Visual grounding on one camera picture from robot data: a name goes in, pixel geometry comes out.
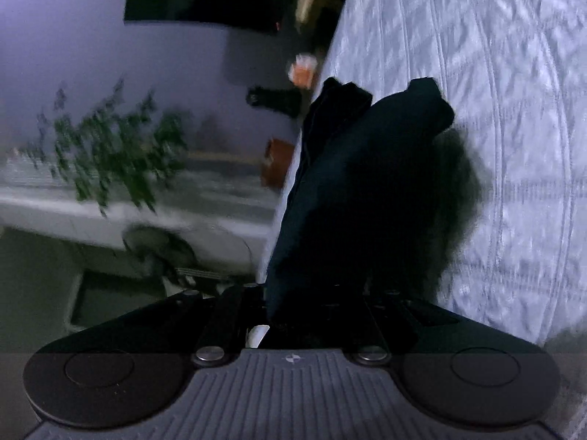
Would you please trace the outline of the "dark navy storage bag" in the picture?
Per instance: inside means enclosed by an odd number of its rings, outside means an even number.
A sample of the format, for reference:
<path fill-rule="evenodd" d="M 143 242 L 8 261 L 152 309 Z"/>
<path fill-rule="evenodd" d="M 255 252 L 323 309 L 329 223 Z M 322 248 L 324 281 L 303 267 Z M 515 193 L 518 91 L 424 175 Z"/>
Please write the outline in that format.
<path fill-rule="evenodd" d="M 454 120 L 430 77 L 381 99 L 324 82 L 267 268 L 271 326 L 437 298 L 482 194 Z"/>

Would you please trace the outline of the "black desktop speaker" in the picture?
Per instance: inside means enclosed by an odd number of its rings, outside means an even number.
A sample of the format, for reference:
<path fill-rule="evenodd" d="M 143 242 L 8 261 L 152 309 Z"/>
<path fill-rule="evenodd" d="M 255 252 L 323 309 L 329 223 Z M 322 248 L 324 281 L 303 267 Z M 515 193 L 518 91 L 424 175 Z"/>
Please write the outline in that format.
<path fill-rule="evenodd" d="M 268 109 L 295 119 L 302 113 L 303 94 L 298 88 L 274 89 L 256 85 L 248 89 L 246 101 L 251 107 Z"/>

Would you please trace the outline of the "orange white small box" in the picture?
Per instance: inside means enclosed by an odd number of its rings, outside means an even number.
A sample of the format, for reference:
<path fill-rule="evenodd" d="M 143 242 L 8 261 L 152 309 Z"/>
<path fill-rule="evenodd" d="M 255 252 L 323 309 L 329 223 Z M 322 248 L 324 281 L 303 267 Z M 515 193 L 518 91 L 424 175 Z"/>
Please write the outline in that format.
<path fill-rule="evenodd" d="M 312 54 L 298 54 L 288 67 L 288 79 L 301 89 L 313 88 L 316 80 L 318 60 Z"/>

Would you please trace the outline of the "black standing fan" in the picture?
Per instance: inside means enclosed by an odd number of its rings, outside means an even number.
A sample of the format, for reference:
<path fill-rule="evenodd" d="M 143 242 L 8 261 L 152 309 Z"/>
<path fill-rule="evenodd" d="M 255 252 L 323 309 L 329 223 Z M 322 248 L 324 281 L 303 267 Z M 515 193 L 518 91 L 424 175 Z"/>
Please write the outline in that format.
<path fill-rule="evenodd" d="M 227 273 L 207 267 L 188 241 L 161 227 L 131 225 L 123 232 L 123 246 L 141 278 L 165 281 L 171 288 L 215 297 L 228 288 L 257 285 L 254 273 Z"/>

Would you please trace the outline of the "tall potted tree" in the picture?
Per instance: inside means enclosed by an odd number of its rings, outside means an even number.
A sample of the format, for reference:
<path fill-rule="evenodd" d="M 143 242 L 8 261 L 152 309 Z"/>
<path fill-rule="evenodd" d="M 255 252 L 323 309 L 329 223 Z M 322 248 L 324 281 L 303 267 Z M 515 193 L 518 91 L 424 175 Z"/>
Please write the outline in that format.
<path fill-rule="evenodd" d="M 78 203 L 92 203 L 102 215 L 116 198 L 156 212 L 161 194 L 174 191 L 197 163 L 216 163 L 230 175 L 254 169 L 261 187 L 281 189 L 285 177 L 271 169 L 269 156 L 246 159 L 193 150 L 185 131 L 190 112 L 159 108 L 154 91 L 124 109 L 124 90 L 120 77 L 108 95 L 76 119 L 67 110 L 66 88 L 58 87 L 52 109 L 38 112 L 38 136 L 22 154 L 72 190 Z"/>

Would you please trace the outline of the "silver quilted bedspread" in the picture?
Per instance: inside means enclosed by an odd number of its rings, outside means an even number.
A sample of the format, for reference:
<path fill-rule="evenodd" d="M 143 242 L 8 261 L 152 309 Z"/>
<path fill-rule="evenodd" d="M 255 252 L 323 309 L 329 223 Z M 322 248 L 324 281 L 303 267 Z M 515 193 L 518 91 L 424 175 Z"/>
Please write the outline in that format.
<path fill-rule="evenodd" d="M 432 302 L 585 353 L 586 0 L 345 0 L 316 98 L 329 78 L 381 99 L 421 77 L 454 109 L 482 188 Z"/>

